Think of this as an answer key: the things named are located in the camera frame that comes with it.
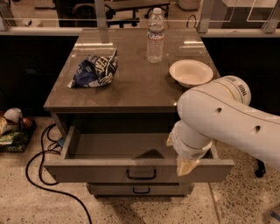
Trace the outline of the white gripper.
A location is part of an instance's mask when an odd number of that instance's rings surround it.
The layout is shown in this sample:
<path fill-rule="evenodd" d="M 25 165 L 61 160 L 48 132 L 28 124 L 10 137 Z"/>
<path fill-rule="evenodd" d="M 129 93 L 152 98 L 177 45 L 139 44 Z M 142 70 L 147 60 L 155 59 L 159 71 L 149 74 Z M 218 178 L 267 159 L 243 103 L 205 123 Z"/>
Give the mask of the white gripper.
<path fill-rule="evenodd" d="M 166 140 L 166 146 L 172 146 L 178 153 L 177 175 L 185 176 L 200 163 L 212 146 L 213 140 L 204 136 L 182 121 L 176 122 Z"/>

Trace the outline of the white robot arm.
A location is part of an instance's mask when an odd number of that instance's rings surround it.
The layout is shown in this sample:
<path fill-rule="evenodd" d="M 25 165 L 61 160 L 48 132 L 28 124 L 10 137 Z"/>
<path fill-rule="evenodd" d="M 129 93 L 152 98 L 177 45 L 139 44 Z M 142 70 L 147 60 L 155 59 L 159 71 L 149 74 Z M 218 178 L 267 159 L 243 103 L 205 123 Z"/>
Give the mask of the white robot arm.
<path fill-rule="evenodd" d="M 189 174 L 214 139 L 245 151 L 280 170 L 280 116 L 249 106 L 248 85 L 224 76 L 184 92 L 177 103 L 179 121 L 167 143 L 178 153 L 177 174 Z"/>

